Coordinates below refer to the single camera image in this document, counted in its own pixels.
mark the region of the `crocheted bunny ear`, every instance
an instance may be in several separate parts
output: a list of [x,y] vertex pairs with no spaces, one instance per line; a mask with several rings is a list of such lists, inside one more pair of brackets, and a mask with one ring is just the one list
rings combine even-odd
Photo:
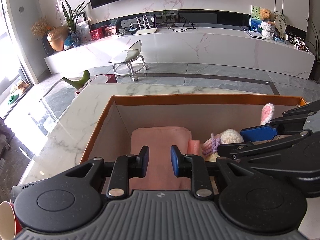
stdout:
[[262,108],[260,125],[265,125],[272,119],[274,110],[275,107],[273,104],[266,104]]

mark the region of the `painting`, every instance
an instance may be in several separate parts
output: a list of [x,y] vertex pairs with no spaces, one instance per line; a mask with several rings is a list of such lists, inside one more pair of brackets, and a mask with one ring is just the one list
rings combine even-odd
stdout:
[[251,32],[262,33],[260,9],[261,8],[259,6],[251,6],[250,26],[249,26],[249,30]]
[[91,41],[89,21],[80,22],[76,25],[76,33],[81,39],[81,43]]

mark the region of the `marble table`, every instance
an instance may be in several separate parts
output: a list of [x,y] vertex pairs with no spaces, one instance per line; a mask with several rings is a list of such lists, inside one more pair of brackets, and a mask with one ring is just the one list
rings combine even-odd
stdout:
[[[47,179],[80,163],[82,154],[109,98],[113,95],[243,94],[235,90],[154,84],[95,84],[87,86],[65,110],[47,135],[47,142],[26,168],[19,184]],[[309,239],[320,237],[320,198],[307,199],[308,211],[299,230]]]

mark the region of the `copper acorn vase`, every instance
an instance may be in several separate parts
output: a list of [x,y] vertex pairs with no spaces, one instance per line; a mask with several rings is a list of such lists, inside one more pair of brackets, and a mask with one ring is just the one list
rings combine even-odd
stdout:
[[54,28],[48,34],[48,41],[51,47],[56,51],[63,51],[64,41],[68,38],[69,31],[65,26]]

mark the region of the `white crocheted ball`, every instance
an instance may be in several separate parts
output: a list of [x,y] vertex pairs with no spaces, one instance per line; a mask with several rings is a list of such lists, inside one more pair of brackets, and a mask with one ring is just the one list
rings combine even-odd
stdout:
[[240,133],[236,130],[228,129],[221,133],[221,143],[239,143],[244,142]]

